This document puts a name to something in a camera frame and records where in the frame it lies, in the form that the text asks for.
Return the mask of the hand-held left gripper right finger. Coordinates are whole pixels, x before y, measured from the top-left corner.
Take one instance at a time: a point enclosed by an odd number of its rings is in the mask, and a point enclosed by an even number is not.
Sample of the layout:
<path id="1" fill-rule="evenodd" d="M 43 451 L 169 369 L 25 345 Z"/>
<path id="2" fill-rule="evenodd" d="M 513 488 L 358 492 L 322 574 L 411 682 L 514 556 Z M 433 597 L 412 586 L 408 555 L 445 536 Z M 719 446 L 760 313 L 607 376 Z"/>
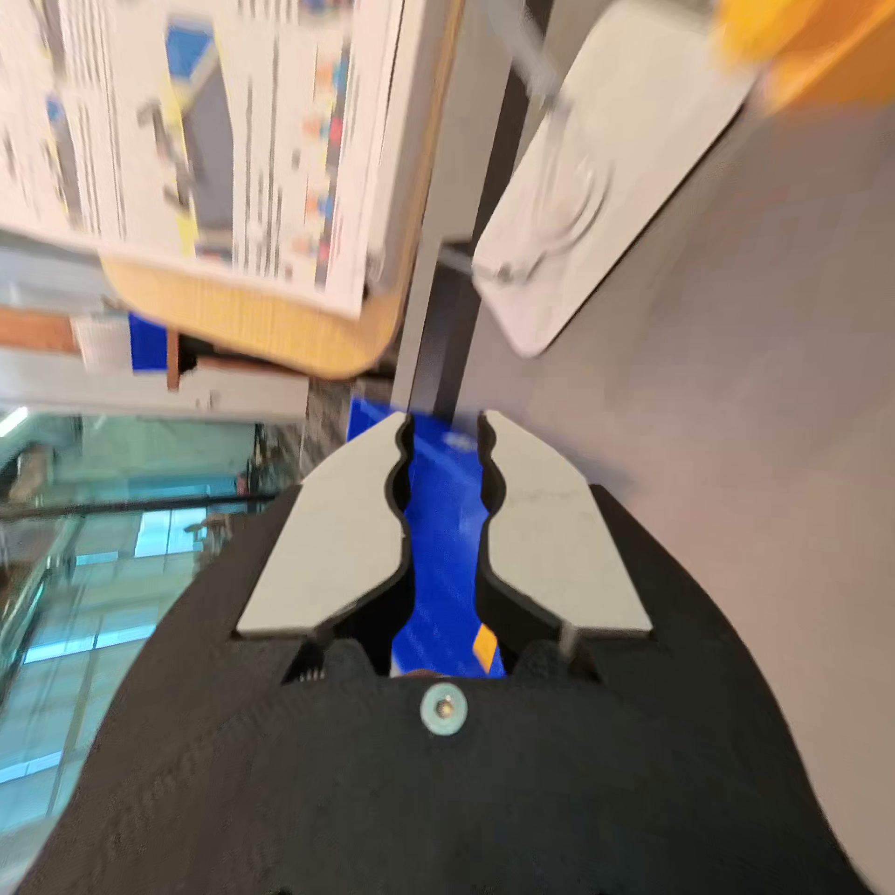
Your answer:
<path id="1" fill-rule="evenodd" d="M 479 417 L 477 611 L 499 643 L 579 643 L 653 630 L 586 476 L 503 413 Z"/>

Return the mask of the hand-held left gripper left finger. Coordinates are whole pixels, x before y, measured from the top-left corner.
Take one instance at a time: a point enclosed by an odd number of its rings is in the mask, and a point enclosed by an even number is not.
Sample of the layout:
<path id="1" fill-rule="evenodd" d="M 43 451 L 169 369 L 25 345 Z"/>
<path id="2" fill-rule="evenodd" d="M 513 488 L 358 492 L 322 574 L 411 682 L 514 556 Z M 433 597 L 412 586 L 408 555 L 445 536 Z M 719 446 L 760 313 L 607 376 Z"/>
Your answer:
<path id="1" fill-rule="evenodd" d="M 236 623 L 242 638 L 349 635 L 374 617 L 399 630 L 413 608 L 405 509 L 413 419 L 394 412 L 346 442 L 303 481 Z"/>

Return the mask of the blue plastic bin with tag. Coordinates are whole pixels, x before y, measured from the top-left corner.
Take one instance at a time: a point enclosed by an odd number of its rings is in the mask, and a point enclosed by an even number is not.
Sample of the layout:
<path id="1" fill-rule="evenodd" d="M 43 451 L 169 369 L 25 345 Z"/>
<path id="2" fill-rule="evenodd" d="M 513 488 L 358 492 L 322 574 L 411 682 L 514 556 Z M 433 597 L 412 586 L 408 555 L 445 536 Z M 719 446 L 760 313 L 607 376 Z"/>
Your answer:
<path id="1" fill-rule="evenodd" d="M 415 604 L 396 634 L 385 677 L 505 674 L 498 639 L 479 618 L 475 578 L 486 509 L 473 436 L 424 414 L 414 416 L 409 525 Z"/>

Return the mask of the grey desk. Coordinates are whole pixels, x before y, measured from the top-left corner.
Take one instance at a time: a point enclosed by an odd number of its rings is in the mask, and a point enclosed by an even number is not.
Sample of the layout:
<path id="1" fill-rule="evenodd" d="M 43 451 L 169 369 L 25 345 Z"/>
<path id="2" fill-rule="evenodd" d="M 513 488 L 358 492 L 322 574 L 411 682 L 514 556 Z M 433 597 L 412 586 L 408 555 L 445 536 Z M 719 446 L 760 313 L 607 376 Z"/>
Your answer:
<path id="1" fill-rule="evenodd" d="M 894 117 L 744 110 L 539 357 L 479 313 L 498 409 L 607 486 L 722 608 L 847 854 L 894 875 Z"/>

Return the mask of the printed instruction sheet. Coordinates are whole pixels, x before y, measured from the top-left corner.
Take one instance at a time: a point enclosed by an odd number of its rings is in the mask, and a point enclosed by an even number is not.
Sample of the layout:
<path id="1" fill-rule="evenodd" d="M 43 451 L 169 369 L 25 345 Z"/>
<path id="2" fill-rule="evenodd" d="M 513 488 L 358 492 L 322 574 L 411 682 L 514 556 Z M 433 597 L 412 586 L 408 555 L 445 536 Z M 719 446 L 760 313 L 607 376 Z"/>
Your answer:
<path id="1" fill-rule="evenodd" d="M 3 1 L 2 227 L 357 319 L 402 6 Z"/>

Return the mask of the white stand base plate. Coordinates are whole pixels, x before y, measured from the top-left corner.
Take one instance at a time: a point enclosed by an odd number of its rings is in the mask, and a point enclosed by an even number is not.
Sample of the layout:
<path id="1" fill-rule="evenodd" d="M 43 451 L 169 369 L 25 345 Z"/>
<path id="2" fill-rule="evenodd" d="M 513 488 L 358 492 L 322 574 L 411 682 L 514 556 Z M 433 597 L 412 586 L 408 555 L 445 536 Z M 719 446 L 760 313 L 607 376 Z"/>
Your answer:
<path id="1" fill-rule="evenodd" d="M 551 84 L 471 262 L 516 355 L 556 340 L 740 113 L 755 73 L 714 31 L 673 2 L 612 2 Z"/>

